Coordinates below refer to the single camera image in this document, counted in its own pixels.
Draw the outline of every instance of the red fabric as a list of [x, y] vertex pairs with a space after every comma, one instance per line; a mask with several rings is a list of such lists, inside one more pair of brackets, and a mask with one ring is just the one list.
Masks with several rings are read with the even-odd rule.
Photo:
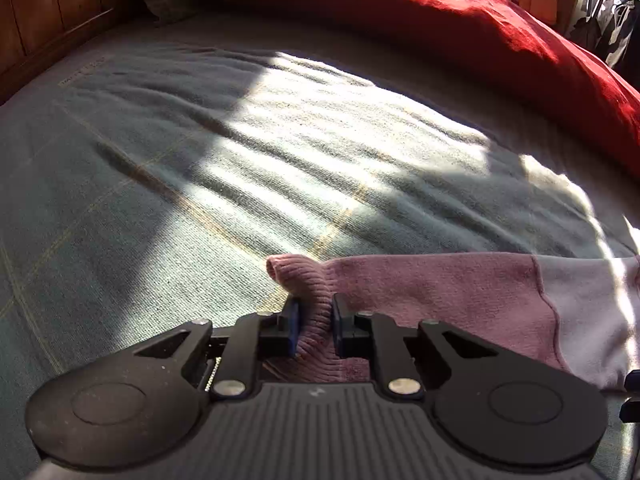
[[640, 178], [640, 94], [507, 0], [225, 0], [347, 25], [515, 95]]

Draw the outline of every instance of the ribbed gray surface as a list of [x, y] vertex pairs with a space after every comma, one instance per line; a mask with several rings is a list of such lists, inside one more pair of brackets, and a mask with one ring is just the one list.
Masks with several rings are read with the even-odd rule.
[[[535, 477], [600, 478], [589, 466]], [[112, 474], [45, 462], [31, 480], [489, 478], [529, 476], [475, 464], [418, 406], [382, 399], [372, 384], [265, 384], [251, 400], [216, 405], [190, 443], [158, 462]]]

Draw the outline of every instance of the bed sheet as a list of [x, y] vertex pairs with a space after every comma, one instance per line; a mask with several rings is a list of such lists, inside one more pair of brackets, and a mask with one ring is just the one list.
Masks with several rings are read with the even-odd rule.
[[[638, 184], [508, 96], [238, 13], [93, 40], [0, 107], [0, 477], [42, 382], [186, 319], [277, 310], [268, 254], [638, 254]], [[621, 397], [610, 398], [612, 414]], [[611, 417], [596, 457], [629, 478]]]

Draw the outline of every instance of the bed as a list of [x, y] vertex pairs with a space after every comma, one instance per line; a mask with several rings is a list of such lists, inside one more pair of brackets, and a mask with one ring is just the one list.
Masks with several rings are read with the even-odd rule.
[[[639, 253], [636, 180], [447, 66], [240, 10], [158, 26], [140, 0], [91, 0], [75, 21], [77, 3], [53, 0], [62, 25], [30, 46], [16, 1], [0, 76], [3, 479], [36, 467], [22, 413], [40, 384], [187, 319], [278, 310], [269, 254]], [[608, 396], [594, 459], [608, 478], [634, 475], [623, 399]]]

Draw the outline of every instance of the silver screw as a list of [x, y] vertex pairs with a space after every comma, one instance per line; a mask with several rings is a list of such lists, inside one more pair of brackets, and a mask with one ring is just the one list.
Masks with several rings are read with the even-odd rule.
[[224, 397], [237, 397], [244, 392], [245, 389], [246, 386], [244, 386], [244, 383], [242, 381], [236, 381], [235, 379], [213, 384], [213, 391]]
[[414, 379], [407, 379], [406, 377], [400, 377], [389, 381], [389, 389], [398, 395], [412, 395], [420, 391], [420, 383]]

